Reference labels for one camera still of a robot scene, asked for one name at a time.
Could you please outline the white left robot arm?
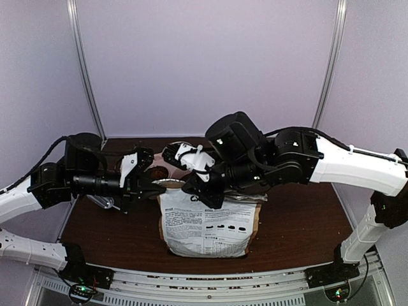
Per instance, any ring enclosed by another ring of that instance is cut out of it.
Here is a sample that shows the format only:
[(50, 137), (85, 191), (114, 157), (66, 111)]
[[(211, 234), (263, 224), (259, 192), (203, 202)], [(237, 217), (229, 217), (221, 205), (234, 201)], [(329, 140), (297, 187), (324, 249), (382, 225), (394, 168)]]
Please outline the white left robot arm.
[[(57, 139), (23, 177), (1, 189), (1, 222), (78, 196), (118, 198), (119, 210), (127, 212), (134, 202), (166, 191), (145, 174), (154, 160), (152, 149), (107, 152), (101, 150), (101, 144), (102, 139), (93, 133)], [(46, 243), (2, 230), (1, 257), (67, 271), (78, 283), (92, 276), (76, 244)]]

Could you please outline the metal food scoop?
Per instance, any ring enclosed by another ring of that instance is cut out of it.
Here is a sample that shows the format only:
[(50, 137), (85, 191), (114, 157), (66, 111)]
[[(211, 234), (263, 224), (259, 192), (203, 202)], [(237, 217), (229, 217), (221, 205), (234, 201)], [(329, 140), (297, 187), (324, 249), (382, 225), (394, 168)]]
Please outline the metal food scoop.
[(105, 210), (116, 209), (118, 211), (121, 211), (121, 208), (115, 204), (115, 200), (113, 197), (87, 195), (87, 198), (97, 206)]

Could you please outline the pet food bag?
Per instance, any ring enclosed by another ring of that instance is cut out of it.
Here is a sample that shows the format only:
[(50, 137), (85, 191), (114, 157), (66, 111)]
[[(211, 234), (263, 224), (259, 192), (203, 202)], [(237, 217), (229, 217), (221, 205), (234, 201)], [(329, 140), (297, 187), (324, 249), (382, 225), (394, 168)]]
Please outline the pet food bag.
[(227, 195), (220, 209), (208, 208), (183, 192), (184, 182), (156, 181), (166, 192), (157, 197), (159, 234), (167, 249), (185, 258), (241, 258), (256, 237), (259, 213), (267, 195)]

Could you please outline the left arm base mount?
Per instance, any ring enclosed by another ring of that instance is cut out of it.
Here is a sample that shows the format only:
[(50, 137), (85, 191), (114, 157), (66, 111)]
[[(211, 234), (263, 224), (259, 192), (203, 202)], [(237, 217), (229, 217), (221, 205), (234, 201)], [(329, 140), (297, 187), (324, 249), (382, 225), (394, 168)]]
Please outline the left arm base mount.
[(110, 289), (114, 271), (92, 265), (67, 264), (63, 270), (56, 270), (56, 274), (69, 287), (69, 299), (83, 305), (98, 295), (99, 289)]

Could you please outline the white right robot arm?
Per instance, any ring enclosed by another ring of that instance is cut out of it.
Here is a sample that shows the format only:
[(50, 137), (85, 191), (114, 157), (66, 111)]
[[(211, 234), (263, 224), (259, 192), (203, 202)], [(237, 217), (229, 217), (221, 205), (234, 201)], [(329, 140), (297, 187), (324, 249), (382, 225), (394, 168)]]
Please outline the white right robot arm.
[(372, 190), (370, 205), (357, 228), (327, 267), (341, 281), (388, 229), (407, 222), (407, 156), (346, 145), (310, 127), (286, 127), (262, 133), (244, 112), (213, 123), (205, 134), (212, 152), (181, 145), (175, 154), (192, 172), (186, 192), (208, 207), (220, 208), (228, 190), (297, 183), (338, 183)]

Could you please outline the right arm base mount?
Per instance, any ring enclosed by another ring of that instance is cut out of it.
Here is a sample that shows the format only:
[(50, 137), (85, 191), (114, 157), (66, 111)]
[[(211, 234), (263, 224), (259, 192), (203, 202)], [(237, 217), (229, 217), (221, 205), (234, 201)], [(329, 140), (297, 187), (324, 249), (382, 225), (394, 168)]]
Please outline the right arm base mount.
[(307, 268), (305, 278), (308, 287), (324, 289), (324, 294), (331, 302), (346, 302), (351, 296), (350, 280), (359, 277), (359, 264), (329, 263)]

